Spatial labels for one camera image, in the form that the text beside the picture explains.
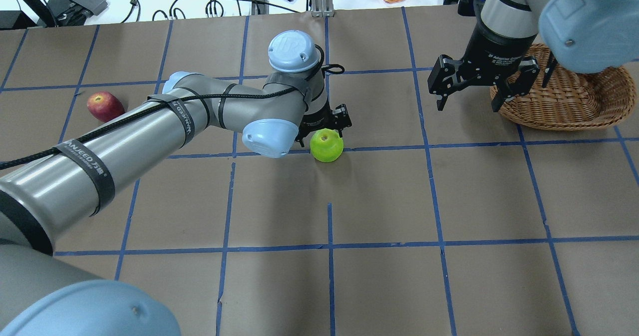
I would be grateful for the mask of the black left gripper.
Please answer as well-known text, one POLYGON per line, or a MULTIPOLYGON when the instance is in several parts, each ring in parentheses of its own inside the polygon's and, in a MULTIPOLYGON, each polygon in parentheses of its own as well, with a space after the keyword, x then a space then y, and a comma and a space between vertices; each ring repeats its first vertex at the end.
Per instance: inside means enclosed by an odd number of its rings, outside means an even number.
POLYGON ((340 104, 335 109, 331 109, 329 104, 325 104, 319 111, 302 117, 295 142, 304 147, 304 138, 310 133, 322 129, 337 131, 338 135, 343 137, 343 130, 352 126, 353 123, 346 104, 340 104))

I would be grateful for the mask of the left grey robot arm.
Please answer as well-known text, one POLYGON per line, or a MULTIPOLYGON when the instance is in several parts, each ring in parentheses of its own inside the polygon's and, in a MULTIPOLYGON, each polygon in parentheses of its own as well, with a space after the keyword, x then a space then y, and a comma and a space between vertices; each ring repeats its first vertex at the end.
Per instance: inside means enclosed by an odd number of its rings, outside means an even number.
POLYGON ((262 88, 180 71, 138 108, 76 139, 3 162, 1 334, 3 336, 179 336, 174 314, 141 289, 53 257, 78 220, 100 213, 117 193, 207 127, 235 131, 247 149, 283 158, 308 134, 352 123, 331 109, 323 49, 300 30, 268 47, 273 72, 262 88))

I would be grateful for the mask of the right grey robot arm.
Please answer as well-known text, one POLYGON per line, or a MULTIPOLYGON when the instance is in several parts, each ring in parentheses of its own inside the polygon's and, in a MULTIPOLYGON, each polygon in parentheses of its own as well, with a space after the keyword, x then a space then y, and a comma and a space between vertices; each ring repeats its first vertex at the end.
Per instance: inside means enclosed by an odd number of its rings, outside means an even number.
POLYGON ((462 58, 442 54, 429 75, 438 110, 452 93, 495 86, 497 112, 527 95, 541 71, 593 74, 639 53, 639 0, 459 0, 457 11, 476 25, 462 58))

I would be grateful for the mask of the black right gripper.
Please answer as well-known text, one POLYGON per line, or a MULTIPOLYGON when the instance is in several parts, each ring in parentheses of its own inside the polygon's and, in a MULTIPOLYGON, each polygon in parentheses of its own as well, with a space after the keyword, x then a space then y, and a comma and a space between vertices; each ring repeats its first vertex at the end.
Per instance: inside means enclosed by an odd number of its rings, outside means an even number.
POLYGON ((438 97, 438 111, 443 111, 450 95, 470 86, 497 89, 493 112, 514 97, 527 95, 541 71, 536 58, 526 54, 533 40, 533 36, 501 36, 483 24, 475 25, 462 58, 441 54, 430 72, 428 91, 438 97))

